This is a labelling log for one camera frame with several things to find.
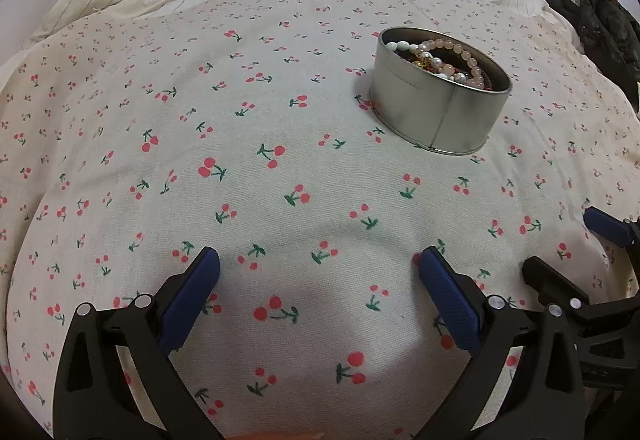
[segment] blue pad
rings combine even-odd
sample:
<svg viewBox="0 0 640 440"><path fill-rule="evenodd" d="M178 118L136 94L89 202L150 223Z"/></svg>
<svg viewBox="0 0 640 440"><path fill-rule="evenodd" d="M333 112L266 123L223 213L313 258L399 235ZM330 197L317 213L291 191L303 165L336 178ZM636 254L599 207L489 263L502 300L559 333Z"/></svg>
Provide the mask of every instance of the blue pad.
<svg viewBox="0 0 640 440"><path fill-rule="evenodd" d="M165 356L184 344L219 277L220 258L215 250L210 249L162 314L158 345Z"/></svg>
<svg viewBox="0 0 640 440"><path fill-rule="evenodd" d="M445 260L441 258L430 249L423 250L418 266L420 280L458 348L476 356L481 344L478 315L452 278L456 274L448 264L442 263Z"/></svg>
<svg viewBox="0 0 640 440"><path fill-rule="evenodd" d="M619 247L628 247L633 241L631 229L628 224L617 220L598 208L589 207L584 212L584 224L587 226L587 229L598 233Z"/></svg>

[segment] jewelry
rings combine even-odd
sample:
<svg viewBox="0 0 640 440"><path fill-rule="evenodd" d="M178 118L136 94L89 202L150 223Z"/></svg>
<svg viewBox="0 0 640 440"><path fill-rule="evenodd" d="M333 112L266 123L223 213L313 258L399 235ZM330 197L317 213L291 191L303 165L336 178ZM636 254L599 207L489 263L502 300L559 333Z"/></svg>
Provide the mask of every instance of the jewelry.
<svg viewBox="0 0 640 440"><path fill-rule="evenodd" d="M414 63L425 72L431 72L437 77L481 90L491 90L491 88L485 87L484 72L478 66L478 60L461 43L437 38L436 40L422 42L419 45L404 40L401 42L388 42L385 47L391 52L409 52L412 56L407 61ZM453 51L452 54L456 59L462 59L465 62L466 67L468 67L468 73L450 63L444 62L442 58L431 53L431 50L438 50L438 54L442 54L440 49L445 54Z"/></svg>

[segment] silver screw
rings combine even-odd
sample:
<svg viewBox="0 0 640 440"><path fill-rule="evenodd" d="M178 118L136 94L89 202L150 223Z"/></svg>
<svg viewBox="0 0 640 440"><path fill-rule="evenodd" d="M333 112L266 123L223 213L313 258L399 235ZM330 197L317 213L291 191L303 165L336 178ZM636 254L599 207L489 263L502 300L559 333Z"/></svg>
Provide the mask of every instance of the silver screw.
<svg viewBox="0 0 640 440"><path fill-rule="evenodd" d="M489 298L489 306L491 308L495 308L496 310L499 310L501 308L504 308L504 299L502 299L499 295L492 295Z"/></svg>
<svg viewBox="0 0 640 440"><path fill-rule="evenodd" d="M151 305L151 296L148 294L139 295L133 302L138 308L146 308Z"/></svg>
<svg viewBox="0 0 640 440"><path fill-rule="evenodd" d="M549 305L549 314L560 317L562 315L562 309L558 305Z"/></svg>
<svg viewBox="0 0 640 440"><path fill-rule="evenodd" d="M89 312L91 312L91 305L89 305L89 303L82 303L82 305L79 305L78 308L76 308L76 313L78 315L87 315Z"/></svg>

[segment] bed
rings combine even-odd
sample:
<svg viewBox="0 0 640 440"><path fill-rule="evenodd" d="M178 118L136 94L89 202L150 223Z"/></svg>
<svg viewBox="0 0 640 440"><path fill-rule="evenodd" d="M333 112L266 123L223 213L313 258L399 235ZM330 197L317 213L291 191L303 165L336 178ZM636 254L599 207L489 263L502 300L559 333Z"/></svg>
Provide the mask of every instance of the bed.
<svg viewBox="0 0 640 440"><path fill-rule="evenodd" d="M511 75L475 155L370 110L377 36L402 25ZM2 371L51 433L76 306L127 305L210 245L221 279L172 363L225 437L409 438L467 360L418 282L426 246L517 308L538 305L531 255L594 302L637 289L582 212L640 214L638 119L574 40L544 0L60 0L0 69Z"/></svg>

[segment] bedspread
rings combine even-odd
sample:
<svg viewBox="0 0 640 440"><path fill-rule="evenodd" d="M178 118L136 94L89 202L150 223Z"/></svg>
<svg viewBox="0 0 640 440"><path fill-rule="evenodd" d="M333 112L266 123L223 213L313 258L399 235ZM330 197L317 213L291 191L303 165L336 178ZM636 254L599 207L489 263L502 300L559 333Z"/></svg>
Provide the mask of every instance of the bedspread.
<svg viewBox="0 0 640 440"><path fill-rule="evenodd" d="M403 24L513 78L475 155L414 147L370 110L376 37ZM0 359L18 395L50 430L76 306L154 293L204 245L220 282L172 362L225 436L416 433L468 358L418 282L426 246L517 308L537 305L531 255L596 302L635 292L582 211L638 216L640 127L555 32L483 0L217 0L98 12L38 43L0 105Z"/></svg>

